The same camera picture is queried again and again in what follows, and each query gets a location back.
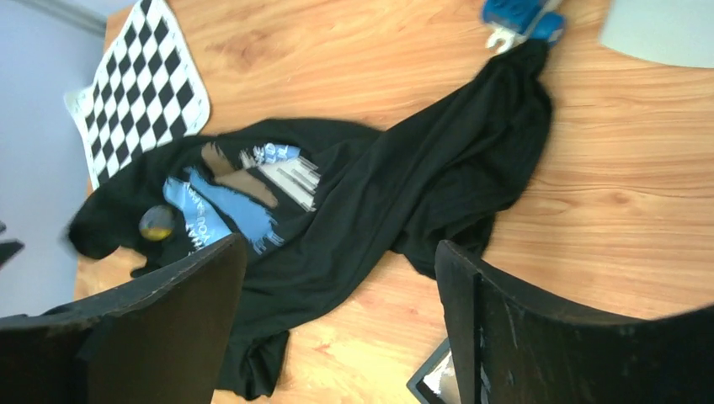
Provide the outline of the black printed t-shirt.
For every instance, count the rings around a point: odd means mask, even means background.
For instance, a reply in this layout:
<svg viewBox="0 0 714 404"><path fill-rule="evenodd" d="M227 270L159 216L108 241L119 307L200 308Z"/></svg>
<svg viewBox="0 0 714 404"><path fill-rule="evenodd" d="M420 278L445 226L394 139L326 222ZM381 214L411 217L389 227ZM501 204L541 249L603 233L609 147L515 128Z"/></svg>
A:
<svg viewBox="0 0 714 404"><path fill-rule="evenodd" d="M342 304L393 251L434 276L443 240L486 248L496 215L524 193L545 149L550 46L527 40L468 83L387 130L346 120L266 119L141 154L96 189L67 238L100 260L146 258L133 277L242 233L247 268L217 386L247 400L274 392L290 330ZM171 208L172 234L139 221Z"/></svg>

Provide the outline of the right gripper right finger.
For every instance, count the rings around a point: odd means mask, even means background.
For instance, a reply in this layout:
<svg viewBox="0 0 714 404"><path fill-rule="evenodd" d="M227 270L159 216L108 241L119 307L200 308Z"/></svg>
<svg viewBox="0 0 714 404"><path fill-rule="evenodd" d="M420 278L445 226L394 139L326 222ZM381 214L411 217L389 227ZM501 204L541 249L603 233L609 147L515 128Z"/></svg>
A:
<svg viewBox="0 0 714 404"><path fill-rule="evenodd" d="M555 295L442 241L434 263L464 403L710 403L713 309L653 320Z"/></svg>

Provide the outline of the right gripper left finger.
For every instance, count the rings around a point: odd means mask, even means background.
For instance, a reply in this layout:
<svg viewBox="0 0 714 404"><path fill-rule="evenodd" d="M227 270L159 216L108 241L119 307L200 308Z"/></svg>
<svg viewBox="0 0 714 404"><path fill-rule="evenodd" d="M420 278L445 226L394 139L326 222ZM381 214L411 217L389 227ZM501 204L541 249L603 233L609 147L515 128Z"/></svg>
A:
<svg viewBox="0 0 714 404"><path fill-rule="evenodd" d="M210 402L246 259L231 234L96 295L4 317L2 402Z"/></svg>

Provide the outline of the round blue yellow brooch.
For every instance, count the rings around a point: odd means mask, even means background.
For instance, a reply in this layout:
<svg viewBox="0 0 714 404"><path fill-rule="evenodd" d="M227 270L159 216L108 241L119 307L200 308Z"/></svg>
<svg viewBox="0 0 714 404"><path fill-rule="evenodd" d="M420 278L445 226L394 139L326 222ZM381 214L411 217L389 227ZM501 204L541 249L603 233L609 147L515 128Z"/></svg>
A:
<svg viewBox="0 0 714 404"><path fill-rule="evenodd" d="M140 234L152 242L160 242L168 238L172 234L173 228L173 212L166 205L149 208L139 221Z"/></svg>

